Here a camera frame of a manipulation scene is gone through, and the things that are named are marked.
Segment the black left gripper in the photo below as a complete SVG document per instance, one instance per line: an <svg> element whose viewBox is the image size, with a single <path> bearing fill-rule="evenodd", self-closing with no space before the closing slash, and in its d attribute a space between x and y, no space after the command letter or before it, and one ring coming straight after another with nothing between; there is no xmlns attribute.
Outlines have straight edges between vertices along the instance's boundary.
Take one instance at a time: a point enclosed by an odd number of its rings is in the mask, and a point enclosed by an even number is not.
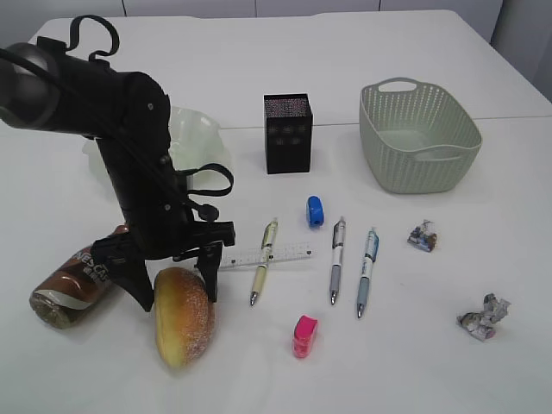
<svg viewBox="0 0 552 414"><path fill-rule="evenodd" d="M218 271L223 245L235 244L232 222L220 222L210 204L196 204L189 196L222 197L232 190L196 190L192 172L170 172L168 183L177 192L173 200L143 172L110 172L117 201L128 226L125 233L93 243L91 255L106 261L110 280L132 296L145 312L154 304L154 289L144 260L184 259L198 250L200 272L210 302L217 301Z"/></svg>

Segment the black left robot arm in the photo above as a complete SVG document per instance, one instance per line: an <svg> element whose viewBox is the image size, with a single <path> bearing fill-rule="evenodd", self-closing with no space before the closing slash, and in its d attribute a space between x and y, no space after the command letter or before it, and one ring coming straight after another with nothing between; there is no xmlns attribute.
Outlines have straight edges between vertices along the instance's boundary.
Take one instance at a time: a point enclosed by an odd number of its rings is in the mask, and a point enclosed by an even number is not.
<svg viewBox="0 0 552 414"><path fill-rule="evenodd" d="M127 231L95 241L91 257L145 310L154 303L146 264L197 259L208 299L217 300L231 222L199 204L169 154L169 96L142 72L117 72L103 51L82 60L42 37L1 52L1 118L10 127L81 135L96 142Z"/></svg>

